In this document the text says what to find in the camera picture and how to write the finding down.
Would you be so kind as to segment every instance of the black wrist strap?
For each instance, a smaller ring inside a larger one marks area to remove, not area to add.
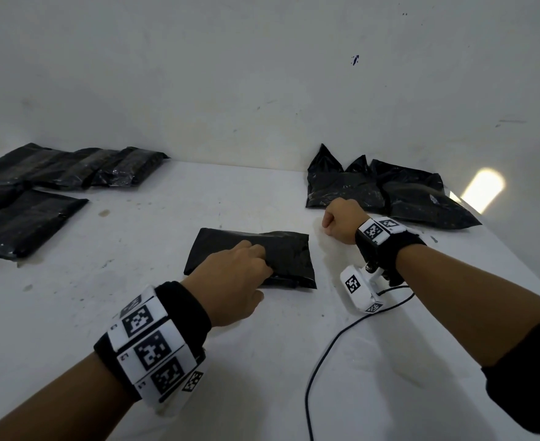
[[[366,263],[376,264],[386,271],[396,273],[396,256],[398,252],[411,244],[425,244],[411,232],[395,233],[381,245],[375,247],[362,232],[356,230],[356,245]]]
[[[167,281],[155,288],[156,296],[166,309],[168,316],[190,348],[192,355],[202,354],[202,345],[209,333],[211,324],[206,311],[198,300],[177,281]],[[137,402],[139,393],[131,384],[121,365],[117,361],[111,340],[105,333],[94,345],[94,351],[115,378],[123,385],[129,396]]]

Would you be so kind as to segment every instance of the black sleeve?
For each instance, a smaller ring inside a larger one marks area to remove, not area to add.
[[[490,398],[521,427],[540,433],[540,324],[482,372]]]
[[[188,292],[188,289],[177,281],[167,281],[158,286],[155,291],[157,298],[168,312],[168,316],[191,349],[192,355],[197,357],[202,351],[202,344],[205,342],[206,335],[211,328],[206,311],[198,300]],[[134,401],[141,400],[139,393],[137,393],[133,384],[127,379],[121,365],[119,365],[107,333],[94,345],[94,351],[115,378],[123,384],[123,387]]]

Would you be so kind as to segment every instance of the forearm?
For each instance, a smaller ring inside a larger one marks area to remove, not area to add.
[[[132,404],[92,353],[1,419],[0,439],[103,440]]]
[[[494,365],[540,323],[540,296],[428,246],[403,248],[396,268],[481,366]]]

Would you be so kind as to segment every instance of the black and white square pattern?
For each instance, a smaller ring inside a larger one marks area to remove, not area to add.
[[[125,317],[125,315],[127,315],[129,311],[131,311],[134,307],[136,307],[140,303],[141,303],[141,294],[135,297],[133,300],[131,300],[131,303],[125,306],[121,310],[121,314],[119,315],[119,318],[122,319],[123,317]]]
[[[166,393],[184,376],[182,366],[176,357],[172,357],[151,375],[152,382],[160,394]]]
[[[382,232],[384,232],[384,230],[382,230],[378,224],[373,223],[364,231],[364,235],[366,235],[370,240],[374,241]]]
[[[399,225],[394,220],[382,220],[379,223],[382,224],[385,228],[389,228],[389,229]]]
[[[194,388],[198,385],[200,378],[202,378],[203,375],[204,373],[201,373],[200,371],[195,371],[194,373],[192,373],[191,378],[188,380],[188,382],[186,382],[186,385],[184,386],[182,391],[192,392],[192,390],[194,390]]]
[[[355,275],[352,275],[346,280],[345,286],[347,286],[349,293],[353,294],[353,292],[360,287],[360,282],[357,281]]]
[[[367,313],[375,313],[375,312],[378,311],[381,307],[382,307],[382,304],[377,302],[377,303],[372,304],[372,305],[366,310],[366,312],[367,312]]]
[[[172,354],[172,350],[159,331],[152,333],[149,337],[135,345],[133,349],[145,371],[149,371],[160,360]]]
[[[142,328],[153,322],[153,317],[148,310],[148,307],[143,305],[139,309],[133,311],[122,320],[125,332],[129,337],[134,336]]]

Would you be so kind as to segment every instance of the hand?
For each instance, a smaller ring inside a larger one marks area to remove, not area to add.
[[[356,230],[369,218],[356,200],[336,198],[325,209],[321,225],[341,243],[356,244]]]
[[[266,249],[249,241],[209,255],[181,283],[200,302],[212,326],[226,326],[249,317],[264,299],[256,288],[272,275]]]

